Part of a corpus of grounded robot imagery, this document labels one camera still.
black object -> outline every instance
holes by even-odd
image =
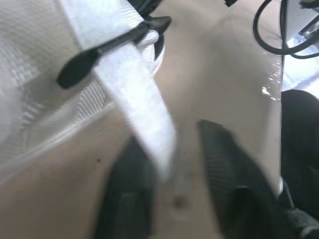
[[[279,19],[279,23],[280,23],[280,33],[281,33],[281,37],[283,40],[282,43],[282,48],[283,49],[288,49],[288,45],[287,45],[287,9],[288,9],[288,0],[282,0],[281,1],[281,6],[280,6],[280,19]],[[319,21],[319,16],[317,16],[311,23],[315,24],[316,22]],[[307,55],[307,56],[299,56],[296,54],[291,54],[292,57],[296,58],[296,59],[310,59],[310,58],[314,58],[319,56],[319,52],[318,53],[314,53],[311,55]]]
[[[225,0],[225,4],[230,7],[232,6],[235,2],[237,2],[238,0]]]
[[[160,35],[159,40],[154,44],[155,60],[160,56],[161,52],[163,51],[164,43],[164,35]]]
[[[198,130],[208,190],[225,238],[296,238],[269,182],[230,132],[206,120]]]
[[[319,7],[319,0],[315,0],[312,2],[301,1],[300,5],[302,8],[317,8]]]
[[[140,15],[148,15],[159,6],[162,0],[129,0],[129,2]]]
[[[152,231],[156,171],[132,139],[108,178],[93,239],[146,239]]]
[[[319,221],[319,100],[282,92],[281,175],[296,208]]]
[[[311,36],[307,41],[301,43],[298,46],[291,47],[291,48],[287,48],[285,45],[284,48],[278,49],[278,48],[272,47],[272,46],[268,45],[266,42],[264,42],[264,40],[261,38],[261,36],[259,34],[259,28],[258,28],[259,23],[258,22],[259,22],[259,18],[261,16],[261,13],[263,12],[263,10],[266,8],[266,6],[271,1],[272,0],[265,0],[262,3],[262,5],[259,7],[259,9],[255,15],[254,22],[253,22],[253,32],[254,32],[255,39],[262,48],[264,48],[265,50],[267,50],[273,54],[276,54],[276,55],[291,55],[291,54],[295,54],[297,52],[300,52],[300,51],[306,49],[307,47],[309,47],[309,46],[311,46],[319,41],[319,31],[317,30],[313,34],[313,36]]]
[[[113,40],[79,53],[64,65],[57,78],[57,83],[64,89],[78,84],[91,72],[97,61],[110,50],[130,41],[137,44],[151,29],[158,31],[161,35],[166,31],[170,23],[171,18],[169,16],[152,17],[150,20],[141,22],[137,27]]]

black buckle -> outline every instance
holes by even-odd
[[[57,78],[57,83],[64,89],[75,86],[91,72],[98,60],[110,50],[131,41],[134,44],[139,43],[149,30],[156,30],[161,35],[166,31],[170,23],[171,17],[169,16],[152,17],[115,39],[80,52],[64,65]]]

white mesh fabric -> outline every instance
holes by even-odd
[[[156,31],[137,47],[128,44],[107,54],[78,86],[63,90],[56,84],[62,66],[79,51],[141,22],[134,8],[126,0],[0,3],[0,81],[12,82],[17,92],[2,96],[16,102],[14,114],[0,110],[8,119],[20,116],[16,130],[8,129],[0,141],[0,168],[26,161],[31,152],[107,112],[114,105],[110,95],[163,172],[174,148],[174,128],[152,78],[158,68],[152,45],[159,37]]]

floor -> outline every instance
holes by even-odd
[[[261,0],[166,0],[155,15],[170,15],[166,56],[157,84],[178,132],[176,177],[161,185],[153,238],[221,238],[203,180],[195,124],[229,128],[277,188],[280,156],[280,57],[264,52],[252,35]],[[280,44],[278,2],[262,17],[262,35]],[[101,127],[120,130],[97,133]],[[1,186],[4,238],[90,238],[101,188],[130,132],[123,117],[106,117],[45,152]],[[186,198],[173,207],[176,195]]]

black wire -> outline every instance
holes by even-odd
[[[288,9],[288,0],[282,0],[281,1],[281,6],[280,6],[280,19],[279,19],[279,24],[280,24],[280,33],[281,33],[281,38],[283,40],[283,49],[288,48],[287,45],[287,9]],[[299,56],[296,54],[291,54],[292,57],[296,59],[310,59],[319,56],[319,52],[307,55],[307,56]]]
[[[260,6],[260,8],[258,9],[255,18],[254,18],[254,22],[253,22],[253,32],[254,32],[254,36],[256,41],[258,42],[258,44],[264,48],[266,51],[269,51],[273,54],[276,55],[291,55],[297,52],[300,52],[302,50],[305,50],[306,48],[308,48],[309,46],[317,43],[319,41],[319,31],[316,31],[314,33],[313,36],[311,36],[307,41],[301,43],[298,46],[292,47],[292,48],[287,48],[286,44],[284,46],[284,48],[282,49],[278,49],[275,47],[272,47],[270,45],[268,45],[266,42],[264,42],[264,40],[261,38],[260,34],[259,34],[259,28],[258,28],[258,23],[259,23],[259,18],[261,16],[261,13],[264,11],[264,9],[266,8],[266,6],[271,2],[272,0],[265,0],[262,5]],[[297,56],[295,55],[298,59],[307,59],[309,56]]]

